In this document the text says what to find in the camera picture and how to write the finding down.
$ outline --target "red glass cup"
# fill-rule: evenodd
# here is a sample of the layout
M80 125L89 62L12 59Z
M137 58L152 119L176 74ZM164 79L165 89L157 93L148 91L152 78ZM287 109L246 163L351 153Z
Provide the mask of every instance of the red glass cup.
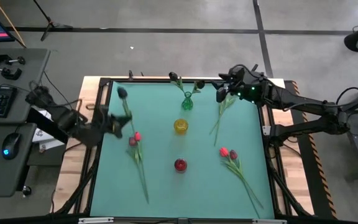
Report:
M179 173L184 173L186 172L186 168L187 168L187 162L184 159L177 159L175 161L175 169L177 170L177 172Z

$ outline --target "yellow glass cup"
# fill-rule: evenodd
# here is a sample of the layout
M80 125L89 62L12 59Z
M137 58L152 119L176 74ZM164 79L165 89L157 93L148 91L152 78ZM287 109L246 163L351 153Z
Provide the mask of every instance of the yellow glass cup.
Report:
M189 124L185 119L177 119L173 124L173 128L175 128L175 132L177 134L186 134L187 128Z

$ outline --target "white paper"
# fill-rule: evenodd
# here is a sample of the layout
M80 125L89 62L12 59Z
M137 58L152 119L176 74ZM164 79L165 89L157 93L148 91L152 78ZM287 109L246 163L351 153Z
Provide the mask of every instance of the white paper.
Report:
M40 150L48 150L53 147L64 145L64 143L56 139L40 141L39 143L40 143Z
M41 110L41 111L39 111L39 113L41 113L42 115L44 115L48 119L51 118L50 113L48 113L45 110ZM53 139L53 137L50 134L47 134L44 131L42 131L39 128L37 128L35 130L34 136L32 138L32 142L40 142L40 141L46 141L46 140L51 140L51 139Z

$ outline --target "teal mat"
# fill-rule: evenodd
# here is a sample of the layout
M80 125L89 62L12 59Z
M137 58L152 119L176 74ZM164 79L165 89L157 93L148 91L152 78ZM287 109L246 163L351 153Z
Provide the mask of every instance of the teal mat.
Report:
M133 135L128 124L122 139L104 136L92 217L257 218L246 188L221 164L219 149L226 147L237 151L246 180L264 206L254 202L260 218L274 218L255 105L237 99L224 112L214 147L214 133L209 132L218 119L218 103L212 85L192 96L191 111L183 111L183 93L172 84L114 82L109 105L114 114L124 114L118 86L128 92L134 126L143 137L150 203L146 202L135 162L126 153ZM184 84L184 88L191 91L193 84ZM177 136L173 129L179 118L189 123L184 136ZM184 174L173 166L178 158L188 163Z

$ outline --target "wooden plank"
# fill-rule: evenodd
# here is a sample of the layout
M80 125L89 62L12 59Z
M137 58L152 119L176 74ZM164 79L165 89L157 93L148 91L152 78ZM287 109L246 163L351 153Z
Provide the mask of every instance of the wooden plank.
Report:
M85 115L89 120L92 119L93 111L89 111L85 108L87 104L94 104L96 101L96 95L98 93L99 80L100 78L107 77L84 77L83 84L80 91L79 99L83 100L83 105L80 108L80 112ZM166 77L135 77L135 78L166 78ZM277 85L281 82L282 79L274 80ZM276 124L282 124L285 126L293 124L292 117L290 112L283 112L279 110L273 110L273 116ZM264 110L264 118L267 119L267 111ZM75 139L70 139L68 143L68 147L78 143ZM299 151L299 147L297 143L291 143L286 141L285 144ZM91 153L91 161L89 166L91 165L94 158L95 150L92 150ZM288 188L291 190L295 198L302 204L304 209L310 213L313 213L313 207L311 204L311 199L309 195L308 185L306 182L306 175L303 169L303 164L301 158L291 152L290 149L286 147L281 147L282 161L284 166L284 173L287 180ZM78 182L80 179L82 162L85 156L85 147L78 146L73 150L68 151L65 154L63 165L60 171L59 180L56 186L56 193L54 196L55 201L55 211L58 210L64 202L68 200L71 194L74 192L76 187L78 186ZM281 190L276 185L278 201L281 211L284 213L284 203L283 196ZM84 190L82 203L81 203L81 211L85 208L86 201L88 198L89 184Z

